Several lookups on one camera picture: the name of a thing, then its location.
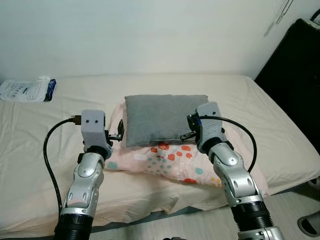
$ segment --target mattress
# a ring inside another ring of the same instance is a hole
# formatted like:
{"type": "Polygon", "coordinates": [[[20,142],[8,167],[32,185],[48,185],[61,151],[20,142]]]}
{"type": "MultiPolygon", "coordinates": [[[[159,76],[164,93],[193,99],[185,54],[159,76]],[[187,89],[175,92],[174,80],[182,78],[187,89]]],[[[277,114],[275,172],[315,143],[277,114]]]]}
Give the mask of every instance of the mattress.
{"type": "MultiPolygon", "coordinates": [[[[0,238],[49,236],[58,219],[53,184],[43,160],[49,129],[84,109],[105,111],[106,120],[124,96],[208,95],[221,115],[254,135],[257,165],[275,194],[320,175],[320,156],[304,134],[255,82],[241,75],[146,74],[57,79],[51,102],[0,101],[0,238]]],[[[72,181],[81,130],[64,124],[51,136],[48,158],[64,198],[72,181]]],[[[129,223],[150,212],[174,213],[191,206],[209,210],[226,204],[220,189],[161,176],[104,171],[94,226],[129,223]]]]}

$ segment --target pink pillowcase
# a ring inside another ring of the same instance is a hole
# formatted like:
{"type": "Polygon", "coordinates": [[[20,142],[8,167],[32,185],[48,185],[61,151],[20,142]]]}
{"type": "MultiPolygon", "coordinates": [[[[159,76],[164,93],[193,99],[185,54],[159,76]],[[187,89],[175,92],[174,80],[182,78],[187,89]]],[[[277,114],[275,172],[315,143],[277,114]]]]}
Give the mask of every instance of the pink pillowcase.
{"type": "MultiPolygon", "coordinates": [[[[144,172],[149,175],[163,176],[185,183],[211,185],[221,188],[221,180],[214,172],[208,156],[198,151],[195,144],[167,144],[157,146],[125,147],[126,146],[126,104],[123,102],[114,110],[111,117],[109,132],[116,133],[118,123],[123,119],[124,137],[121,142],[113,141],[113,153],[105,166],[107,169],[144,172]]],[[[225,134],[232,143],[234,150],[242,155],[244,165],[248,169],[252,161],[251,146],[241,129],[231,124],[224,124],[225,134]]],[[[258,188],[268,193],[267,181],[256,163],[251,175],[258,188]]]]}

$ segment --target bed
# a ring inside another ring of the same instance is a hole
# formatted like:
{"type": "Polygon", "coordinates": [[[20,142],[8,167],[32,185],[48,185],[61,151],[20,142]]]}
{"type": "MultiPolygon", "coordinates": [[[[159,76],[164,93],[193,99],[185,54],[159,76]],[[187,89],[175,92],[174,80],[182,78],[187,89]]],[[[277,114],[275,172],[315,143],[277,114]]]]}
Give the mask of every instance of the bed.
{"type": "MultiPolygon", "coordinates": [[[[57,79],[51,102],[0,101],[0,238],[50,236],[57,200],[43,160],[43,141],[57,122],[84,109],[100,109],[109,120],[124,96],[205,94],[221,115],[246,126],[257,141],[257,165],[269,194],[320,175],[320,156],[279,106],[249,77],[214,74],[128,74],[57,79]]],[[[81,131],[65,124],[52,135],[48,158],[64,198],[73,180],[81,131]]],[[[201,210],[226,204],[220,189],[161,176],[104,171],[94,226],[129,223],[163,210],[201,210]]]]}

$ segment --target floor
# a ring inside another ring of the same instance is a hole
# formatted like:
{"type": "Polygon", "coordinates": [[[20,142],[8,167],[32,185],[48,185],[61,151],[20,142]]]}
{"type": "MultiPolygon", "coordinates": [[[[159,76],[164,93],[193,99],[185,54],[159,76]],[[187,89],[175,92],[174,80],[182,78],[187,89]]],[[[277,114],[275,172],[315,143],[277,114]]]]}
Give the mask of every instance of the floor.
{"type": "MultiPolygon", "coordinates": [[[[320,240],[308,237],[297,220],[320,210],[319,192],[300,187],[265,199],[273,222],[286,240],[320,240]]],[[[90,240],[162,240],[179,236],[187,240],[236,240],[237,226],[228,207],[173,216],[137,225],[92,233],[90,240]]]]}

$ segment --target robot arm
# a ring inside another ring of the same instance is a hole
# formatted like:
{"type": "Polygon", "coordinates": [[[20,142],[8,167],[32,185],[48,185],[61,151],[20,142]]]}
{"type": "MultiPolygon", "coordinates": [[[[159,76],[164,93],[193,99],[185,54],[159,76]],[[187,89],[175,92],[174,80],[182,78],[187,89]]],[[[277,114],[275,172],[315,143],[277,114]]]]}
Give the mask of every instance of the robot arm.
{"type": "Polygon", "coordinates": [[[73,171],[73,183],[67,193],[54,240],[88,240],[95,217],[99,187],[104,180],[105,160],[111,157],[111,140],[121,141],[123,122],[118,134],[110,135],[105,130],[105,113],[99,110],[84,110],[75,116],[76,125],[81,124],[84,153],[79,155],[78,165],[73,171]]]}
{"type": "Polygon", "coordinates": [[[244,160],[234,151],[224,134],[222,121],[202,119],[201,116],[220,116],[218,105],[209,102],[187,116],[192,132],[181,139],[195,137],[201,153],[207,154],[213,169],[221,179],[228,205],[239,228],[240,240],[283,240],[280,229],[273,225],[263,197],[244,160]]]}

